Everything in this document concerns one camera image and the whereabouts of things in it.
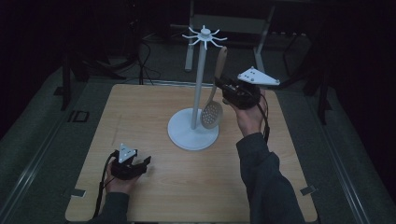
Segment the person's left hand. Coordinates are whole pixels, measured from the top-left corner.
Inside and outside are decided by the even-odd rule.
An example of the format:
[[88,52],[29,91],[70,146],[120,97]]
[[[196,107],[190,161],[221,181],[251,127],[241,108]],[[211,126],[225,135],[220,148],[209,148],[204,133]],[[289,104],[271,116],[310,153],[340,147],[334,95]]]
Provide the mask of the person's left hand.
[[111,174],[111,166],[113,165],[113,161],[107,166],[106,169],[106,180],[105,180],[105,185],[106,185],[106,192],[121,192],[121,193],[126,193],[130,194],[134,188],[134,184],[136,183],[137,179],[140,177],[137,176],[133,179],[130,180],[121,180],[114,175]]

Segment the white round base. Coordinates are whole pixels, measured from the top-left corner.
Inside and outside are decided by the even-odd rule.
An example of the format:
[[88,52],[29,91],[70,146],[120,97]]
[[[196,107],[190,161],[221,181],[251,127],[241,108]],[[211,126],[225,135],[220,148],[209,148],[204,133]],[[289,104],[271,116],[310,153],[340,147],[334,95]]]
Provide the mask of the white round base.
[[178,146],[187,150],[201,150],[210,147],[219,136],[219,125],[206,129],[201,124],[201,109],[198,110],[196,128],[191,128],[192,108],[178,111],[168,123],[168,134]]

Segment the metal leg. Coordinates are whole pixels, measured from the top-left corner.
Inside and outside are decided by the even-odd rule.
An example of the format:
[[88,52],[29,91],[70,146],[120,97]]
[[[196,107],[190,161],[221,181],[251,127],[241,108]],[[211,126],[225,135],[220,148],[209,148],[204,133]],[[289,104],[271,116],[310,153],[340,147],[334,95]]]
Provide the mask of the metal leg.
[[262,37],[260,39],[259,45],[253,49],[254,51],[254,58],[256,60],[257,70],[265,73],[264,65],[262,63],[262,47],[264,46],[265,38],[268,35],[268,30],[270,28],[271,19],[274,16],[275,6],[271,7],[270,13],[268,14],[268,18],[264,26],[262,27]]
[[[193,20],[194,20],[194,0],[190,0],[190,28],[193,29]],[[189,39],[189,46],[187,47],[187,56],[186,56],[186,65],[184,66],[184,70],[186,72],[190,72],[192,70],[192,60],[194,58],[194,45],[192,44],[192,39]]]

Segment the person's arm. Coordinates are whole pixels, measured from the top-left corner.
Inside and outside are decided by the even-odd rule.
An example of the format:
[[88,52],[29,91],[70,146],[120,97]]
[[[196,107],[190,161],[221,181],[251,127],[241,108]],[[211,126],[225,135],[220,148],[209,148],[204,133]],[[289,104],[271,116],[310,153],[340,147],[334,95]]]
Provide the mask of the person's arm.
[[129,194],[140,176],[130,180],[120,180],[111,175],[111,162],[106,169],[106,200],[102,213],[87,224],[127,224]]
[[[264,94],[260,106],[265,111]],[[250,223],[305,223],[289,180],[279,171],[279,157],[269,151],[261,133],[262,112],[257,106],[235,110],[244,138],[237,144],[242,180],[247,187]]]

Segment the white pole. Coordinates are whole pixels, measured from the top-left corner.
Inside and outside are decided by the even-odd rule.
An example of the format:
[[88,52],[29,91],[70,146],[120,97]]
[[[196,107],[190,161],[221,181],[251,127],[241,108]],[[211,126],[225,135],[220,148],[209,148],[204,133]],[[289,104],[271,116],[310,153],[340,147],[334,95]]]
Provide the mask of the white pole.
[[204,76],[205,59],[206,59],[206,49],[204,43],[205,43],[204,41],[201,41],[199,47],[197,79],[195,84],[195,96],[194,96],[194,108],[192,110],[192,121],[191,121],[191,128],[193,130],[195,130],[197,125],[198,106],[201,97],[202,79]]

